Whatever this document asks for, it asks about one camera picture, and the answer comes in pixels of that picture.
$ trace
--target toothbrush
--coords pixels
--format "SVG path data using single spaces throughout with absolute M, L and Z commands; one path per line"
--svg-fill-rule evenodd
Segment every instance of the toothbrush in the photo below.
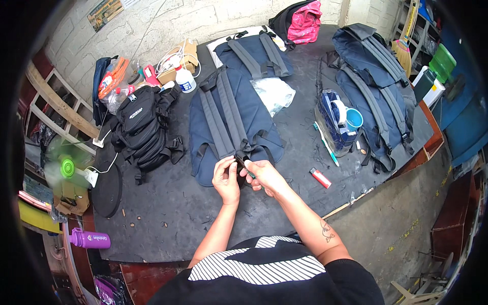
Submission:
M 322 133 L 322 130 L 320 129 L 319 125 L 317 124 L 317 122 L 314 122 L 314 127 L 317 127 L 316 129 L 319 130 L 320 132 L 320 136 L 322 137 L 322 143 L 324 143 L 325 147 L 327 148 L 327 151 L 329 152 L 332 160 L 334 160 L 334 163 L 336 163 L 337 166 L 339 166 L 339 162 L 337 162 L 337 159 L 336 157 L 334 156 L 334 153 L 332 152 L 332 150 L 330 150 L 330 147 L 329 145 L 327 144 L 327 141 L 325 140 L 324 138 L 324 134 Z

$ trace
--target white spray bottle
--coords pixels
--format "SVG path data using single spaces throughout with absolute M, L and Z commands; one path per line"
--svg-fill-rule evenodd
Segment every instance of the white spray bottle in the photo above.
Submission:
M 183 69 L 177 58 L 173 57 L 170 60 L 171 64 L 173 65 L 173 67 L 175 67 L 176 70 L 175 81 L 178 85 L 180 85 L 183 93 L 190 93 L 195 90 L 195 88 L 197 87 L 197 83 L 193 79 L 193 75 L 191 75 L 191 72 Z

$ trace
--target forearm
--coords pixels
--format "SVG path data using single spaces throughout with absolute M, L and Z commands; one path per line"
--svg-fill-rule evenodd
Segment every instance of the forearm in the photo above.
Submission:
M 276 191 L 275 198 L 297 230 L 302 242 L 319 258 L 319 261 L 326 264 L 337 258 L 350 258 L 336 231 L 306 205 L 289 186 Z
M 234 225 L 234 219 L 237 211 L 237 204 L 222 205 L 217 218 L 205 235 L 203 241 L 195 251 L 193 259 L 188 268 L 193 267 L 196 263 L 206 256 L 219 251 L 225 251 L 229 242 L 230 232 Z

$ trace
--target pink backpack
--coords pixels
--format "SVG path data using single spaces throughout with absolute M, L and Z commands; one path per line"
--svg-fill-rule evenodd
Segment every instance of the pink backpack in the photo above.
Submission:
M 288 39 L 296 44 L 307 44 L 317 40 L 320 27 L 320 2 L 314 1 L 299 8 L 291 19 Z

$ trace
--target hand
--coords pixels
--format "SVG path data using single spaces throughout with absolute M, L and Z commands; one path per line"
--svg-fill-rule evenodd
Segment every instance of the hand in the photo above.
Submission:
M 238 205 L 241 191 L 237 184 L 237 163 L 234 156 L 223 158 L 215 164 L 212 184 L 222 197 L 224 205 Z
M 259 191 L 264 187 L 264 191 L 270 197 L 275 197 L 277 191 L 283 190 L 288 187 L 285 179 L 274 168 L 268 160 L 261 160 L 251 162 L 250 160 L 244 161 L 246 168 L 256 176 L 253 179 L 243 168 L 239 175 L 241 177 L 246 176 L 247 183 L 252 185 L 252 189 Z

